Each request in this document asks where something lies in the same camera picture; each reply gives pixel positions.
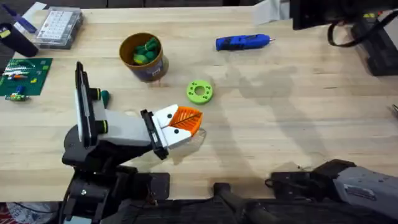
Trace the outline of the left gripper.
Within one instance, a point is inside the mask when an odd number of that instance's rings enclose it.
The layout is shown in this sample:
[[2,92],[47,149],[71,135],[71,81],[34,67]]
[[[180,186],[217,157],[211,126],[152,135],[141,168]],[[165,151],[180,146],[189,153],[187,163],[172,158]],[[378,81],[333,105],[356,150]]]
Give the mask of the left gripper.
[[[108,110],[101,101],[76,103],[77,124],[65,136],[63,164],[88,172],[108,172],[124,162],[152,151],[166,159],[168,149],[189,141],[199,130],[203,113],[171,105],[140,116]],[[154,117],[162,128],[155,125]]]

